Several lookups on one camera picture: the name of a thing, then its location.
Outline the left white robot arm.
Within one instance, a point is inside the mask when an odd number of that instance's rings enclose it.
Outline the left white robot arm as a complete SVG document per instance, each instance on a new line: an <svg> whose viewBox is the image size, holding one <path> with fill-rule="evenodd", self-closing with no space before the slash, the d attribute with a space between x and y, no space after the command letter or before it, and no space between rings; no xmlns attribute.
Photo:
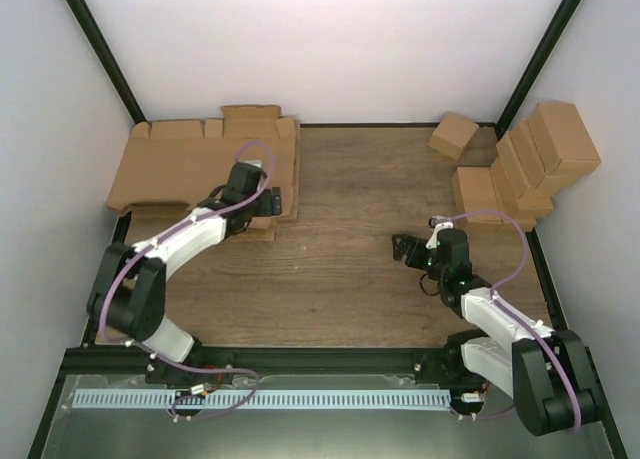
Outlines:
<svg viewBox="0 0 640 459"><path fill-rule="evenodd" d="M165 231L133 245L114 243L104 252L88 302L100 333L107 327L169 360L181 382L204 371L196 339L165 311L166 284L203 251L244 233L255 218L282 213L281 192L268 186L261 162L237 161L227 182L216 187L187 216Z"/></svg>

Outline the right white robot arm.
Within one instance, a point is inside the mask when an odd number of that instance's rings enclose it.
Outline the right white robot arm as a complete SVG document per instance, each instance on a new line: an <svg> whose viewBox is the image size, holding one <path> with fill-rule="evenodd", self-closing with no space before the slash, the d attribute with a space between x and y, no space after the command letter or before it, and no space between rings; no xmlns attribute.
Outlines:
<svg viewBox="0 0 640 459"><path fill-rule="evenodd" d="M487 379L535 436L601 420L604 400L581 338L527 317L492 290L473 271L464 231L445 222L428 239L395 234L391 244L394 260L435 281L443 304L477 328L445 355L451 379Z"/></svg>

